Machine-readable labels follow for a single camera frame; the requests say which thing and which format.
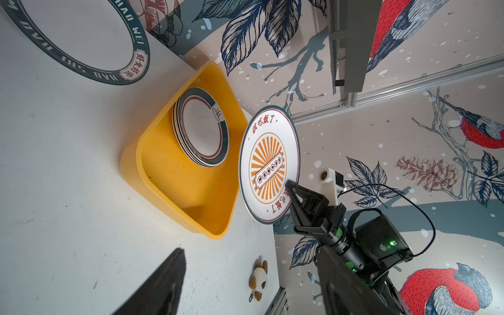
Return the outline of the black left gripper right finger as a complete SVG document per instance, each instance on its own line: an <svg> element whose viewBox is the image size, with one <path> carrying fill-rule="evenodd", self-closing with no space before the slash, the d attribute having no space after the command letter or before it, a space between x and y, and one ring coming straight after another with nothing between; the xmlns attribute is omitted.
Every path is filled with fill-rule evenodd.
<svg viewBox="0 0 504 315"><path fill-rule="evenodd" d="M330 247L319 247L316 266L326 314L394 313Z"/></svg>

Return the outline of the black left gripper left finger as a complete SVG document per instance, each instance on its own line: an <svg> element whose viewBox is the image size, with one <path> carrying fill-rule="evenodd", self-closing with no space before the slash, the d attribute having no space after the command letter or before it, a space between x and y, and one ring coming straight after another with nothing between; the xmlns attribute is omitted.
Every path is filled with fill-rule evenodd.
<svg viewBox="0 0 504 315"><path fill-rule="evenodd" d="M176 314L185 273L185 251L177 248L114 313Z"/></svg>

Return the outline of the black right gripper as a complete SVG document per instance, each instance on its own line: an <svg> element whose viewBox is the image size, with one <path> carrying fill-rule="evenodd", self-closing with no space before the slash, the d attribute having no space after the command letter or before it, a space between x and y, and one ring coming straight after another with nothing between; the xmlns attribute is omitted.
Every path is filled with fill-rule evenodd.
<svg viewBox="0 0 504 315"><path fill-rule="evenodd" d="M294 232L301 236L293 252L293 266L317 263L320 248L333 249L351 271L356 271L351 259L353 250L344 226L345 206L330 206L328 199L295 181L287 180L286 192L290 197L290 211Z"/></svg>

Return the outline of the orange sunburst plate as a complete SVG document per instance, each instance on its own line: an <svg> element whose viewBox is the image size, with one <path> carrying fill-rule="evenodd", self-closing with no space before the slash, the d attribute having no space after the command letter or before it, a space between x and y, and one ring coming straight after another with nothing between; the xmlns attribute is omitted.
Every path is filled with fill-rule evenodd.
<svg viewBox="0 0 504 315"><path fill-rule="evenodd" d="M291 204L287 181L298 182L299 137L285 110L267 106L251 119L241 141L240 193L249 214L261 224L279 221Z"/></svg>

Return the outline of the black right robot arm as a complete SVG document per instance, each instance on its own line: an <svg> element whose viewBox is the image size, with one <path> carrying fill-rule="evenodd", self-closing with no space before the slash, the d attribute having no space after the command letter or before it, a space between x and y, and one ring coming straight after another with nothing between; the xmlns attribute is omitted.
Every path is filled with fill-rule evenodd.
<svg viewBox="0 0 504 315"><path fill-rule="evenodd" d="M293 181L287 181L286 192L294 231L303 241L292 266L309 257L315 262L327 314L411 314L388 272L411 261L413 253L381 210L356 226L362 210L346 220L342 203L332 206L324 195Z"/></svg>

